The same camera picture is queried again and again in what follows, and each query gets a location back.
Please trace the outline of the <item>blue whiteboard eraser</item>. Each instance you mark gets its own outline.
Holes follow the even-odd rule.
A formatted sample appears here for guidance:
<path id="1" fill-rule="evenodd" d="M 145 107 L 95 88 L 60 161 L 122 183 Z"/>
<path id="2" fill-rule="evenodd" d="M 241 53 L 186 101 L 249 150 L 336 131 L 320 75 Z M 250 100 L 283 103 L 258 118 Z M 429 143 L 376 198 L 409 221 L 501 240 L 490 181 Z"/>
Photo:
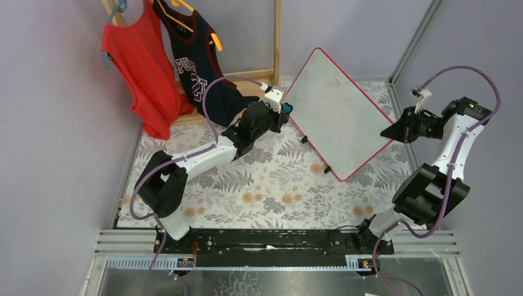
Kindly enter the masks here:
<path id="1" fill-rule="evenodd" d="M 282 105 L 282 113 L 284 115 L 289 115 L 293 111 L 293 106 L 288 103 L 283 103 Z"/>

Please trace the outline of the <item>pink framed whiteboard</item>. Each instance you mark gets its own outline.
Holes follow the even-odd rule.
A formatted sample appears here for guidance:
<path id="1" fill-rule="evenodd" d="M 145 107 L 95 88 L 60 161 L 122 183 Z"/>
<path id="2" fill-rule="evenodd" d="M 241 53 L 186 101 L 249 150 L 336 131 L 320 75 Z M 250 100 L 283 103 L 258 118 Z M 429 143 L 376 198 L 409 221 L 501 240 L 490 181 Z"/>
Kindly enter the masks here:
<path id="1" fill-rule="evenodd" d="M 290 119 L 330 172 L 346 181 L 392 143 L 394 121 L 321 47 L 308 56 L 286 92 Z"/>

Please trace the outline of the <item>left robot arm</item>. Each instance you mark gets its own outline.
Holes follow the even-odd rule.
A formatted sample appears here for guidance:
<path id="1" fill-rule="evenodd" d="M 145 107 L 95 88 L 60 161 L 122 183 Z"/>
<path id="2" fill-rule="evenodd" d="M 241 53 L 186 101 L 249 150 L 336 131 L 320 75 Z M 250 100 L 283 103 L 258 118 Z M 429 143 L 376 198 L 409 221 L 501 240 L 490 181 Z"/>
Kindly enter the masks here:
<path id="1" fill-rule="evenodd" d="M 269 104 L 254 102 L 216 142 L 182 154 L 168 155 L 162 150 L 154 153 L 135 184 L 134 196 L 152 210 L 167 236 L 180 241 L 191 230 L 179 208 L 186 184 L 211 168 L 243 157 L 267 131 L 280 133 L 292 110 L 288 103 L 274 111 Z"/>

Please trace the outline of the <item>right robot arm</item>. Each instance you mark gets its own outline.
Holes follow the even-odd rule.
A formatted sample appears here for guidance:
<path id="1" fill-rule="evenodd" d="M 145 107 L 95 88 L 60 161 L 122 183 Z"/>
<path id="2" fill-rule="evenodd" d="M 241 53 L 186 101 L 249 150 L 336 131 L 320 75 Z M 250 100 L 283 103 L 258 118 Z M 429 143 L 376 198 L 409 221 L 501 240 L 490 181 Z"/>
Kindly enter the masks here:
<path id="1" fill-rule="evenodd" d="M 358 227 L 354 246 L 361 252 L 382 247 L 398 231 L 412 225 L 433 228 L 469 194 L 464 165 L 476 137 L 488 123 L 491 110 L 462 97 L 451 101 L 436 115 L 405 108 L 401 117 L 381 136 L 411 143 L 419 137 L 441 140 L 437 157 L 423 163 L 398 189 L 392 207 L 365 219 Z"/>

